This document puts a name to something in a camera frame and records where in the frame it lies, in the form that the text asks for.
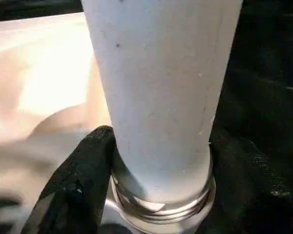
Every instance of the silver metal fitting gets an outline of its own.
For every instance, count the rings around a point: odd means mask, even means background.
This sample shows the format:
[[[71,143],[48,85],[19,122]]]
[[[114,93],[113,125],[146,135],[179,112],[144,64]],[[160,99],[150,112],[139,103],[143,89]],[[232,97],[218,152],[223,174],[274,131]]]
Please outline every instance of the silver metal fitting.
[[[204,192],[187,204],[149,203],[124,195],[124,189],[111,179],[102,224],[117,223],[134,234],[192,234],[210,212],[215,192],[211,176]]]

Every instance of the white cylinder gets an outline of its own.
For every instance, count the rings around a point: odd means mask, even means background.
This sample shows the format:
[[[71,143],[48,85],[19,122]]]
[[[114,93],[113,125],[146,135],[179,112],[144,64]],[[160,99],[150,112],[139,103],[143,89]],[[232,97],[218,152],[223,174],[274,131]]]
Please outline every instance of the white cylinder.
[[[83,0],[122,165],[137,198],[175,204],[210,173],[209,135],[242,0]]]

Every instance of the white tube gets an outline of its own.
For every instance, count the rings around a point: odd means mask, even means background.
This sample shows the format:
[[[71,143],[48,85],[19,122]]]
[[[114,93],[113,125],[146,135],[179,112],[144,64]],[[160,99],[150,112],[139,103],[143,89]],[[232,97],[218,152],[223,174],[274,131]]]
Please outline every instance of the white tube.
[[[83,0],[117,146],[141,200],[196,197],[242,0]]]

